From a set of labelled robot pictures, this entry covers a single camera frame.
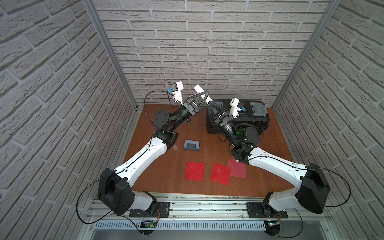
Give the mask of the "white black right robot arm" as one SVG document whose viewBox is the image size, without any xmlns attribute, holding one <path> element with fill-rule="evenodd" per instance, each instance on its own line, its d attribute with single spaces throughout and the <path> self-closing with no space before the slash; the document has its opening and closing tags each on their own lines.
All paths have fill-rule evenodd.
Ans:
<svg viewBox="0 0 384 240">
<path fill-rule="evenodd" d="M 293 188 L 282 192 L 269 192 L 260 207 L 267 218 L 287 209 L 303 207 L 314 214 L 324 210 L 330 186 L 323 170 L 315 165 L 296 164 L 272 155 L 257 147 L 260 141 L 257 129 L 251 124 L 234 125 L 233 119 L 240 108 L 226 110 L 214 101 L 207 101 L 209 117 L 220 128 L 226 140 L 233 146 L 231 154 L 240 162 L 266 170 L 291 183 Z"/>
</svg>

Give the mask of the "white glue stick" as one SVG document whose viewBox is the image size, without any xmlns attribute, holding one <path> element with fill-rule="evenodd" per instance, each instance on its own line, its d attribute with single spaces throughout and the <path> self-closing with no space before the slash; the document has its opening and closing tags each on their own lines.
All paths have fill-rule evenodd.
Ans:
<svg viewBox="0 0 384 240">
<path fill-rule="evenodd" d="M 194 90 L 196 93 L 203 99 L 203 101 L 208 105 L 210 102 L 213 102 L 212 98 L 208 91 L 205 91 L 200 85 L 195 85 Z"/>
</svg>

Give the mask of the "red envelope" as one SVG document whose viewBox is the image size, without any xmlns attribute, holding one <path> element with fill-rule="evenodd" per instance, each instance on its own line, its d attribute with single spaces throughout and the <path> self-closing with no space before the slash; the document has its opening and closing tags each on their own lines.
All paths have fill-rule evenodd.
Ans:
<svg viewBox="0 0 384 240">
<path fill-rule="evenodd" d="M 203 181 L 204 163 L 187 162 L 185 180 Z"/>
<path fill-rule="evenodd" d="M 211 181 L 228 186 L 230 181 L 230 176 L 231 176 L 231 168 L 214 163 L 213 170 L 210 177 Z"/>
<path fill-rule="evenodd" d="M 231 169 L 230 176 L 236 178 L 246 178 L 246 164 L 237 162 L 235 159 L 228 160 L 228 167 Z"/>
</svg>

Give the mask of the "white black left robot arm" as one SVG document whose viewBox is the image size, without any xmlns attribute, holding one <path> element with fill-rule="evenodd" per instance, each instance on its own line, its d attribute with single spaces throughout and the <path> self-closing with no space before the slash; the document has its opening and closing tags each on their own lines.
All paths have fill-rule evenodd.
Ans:
<svg viewBox="0 0 384 240">
<path fill-rule="evenodd" d="M 158 157 L 173 147 L 178 138 L 176 128 L 198 114 L 208 98 L 209 92 L 203 91 L 188 97 L 173 113 L 158 110 L 153 120 L 156 131 L 149 142 L 122 165 L 114 170 L 107 168 L 101 173 L 99 200 L 117 216 L 129 210 L 153 214 L 157 199 L 147 192 L 133 191 L 132 186 Z"/>
</svg>

